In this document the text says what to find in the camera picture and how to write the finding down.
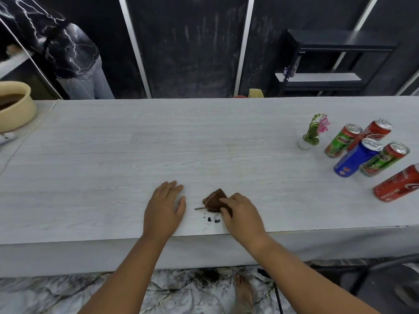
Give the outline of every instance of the flower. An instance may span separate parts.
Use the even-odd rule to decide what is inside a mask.
[[[323,115],[320,118],[320,121],[318,123],[317,127],[317,134],[320,135],[320,133],[323,133],[324,131],[327,131],[327,126],[330,124],[329,120],[327,119],[327,115]]]

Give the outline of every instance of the blue can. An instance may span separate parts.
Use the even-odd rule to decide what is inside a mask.
[[[341,158],[333,167],[335,173],[342,177],[349,177],[354,174],[362,163],[378,154],[383,145],[371,138],[364,138],[351,151]]]

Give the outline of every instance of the left hand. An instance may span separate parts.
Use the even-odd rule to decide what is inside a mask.
[[[183,185],[176,186],[176,181],[164,182],[154,191],[144,212],[143,236],[166,243],[176,231],[186,210],[186,198],[183,196],[175,211],[175,200]]]

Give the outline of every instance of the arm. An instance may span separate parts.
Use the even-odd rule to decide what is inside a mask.
[[[183,189],[183,185],[175,185],[176,181],[164,182],[154,191],[144,213],[143,235],[79,314],[139,313],[160,253],[185,213],[185,197],[174,210],[176,197]]]
[[[228,231],[265,269],[298,314],[379,314],[271,238],[248,198],[236,193],[220,201],[233,210],[231,217],[221,208]]]

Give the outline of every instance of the bare foot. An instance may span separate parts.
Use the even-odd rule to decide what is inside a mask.
[[[251,309],[253,307],[253,289],[249,281],[239,274],[236,274],[234,281],[236,283],[236,303]]]

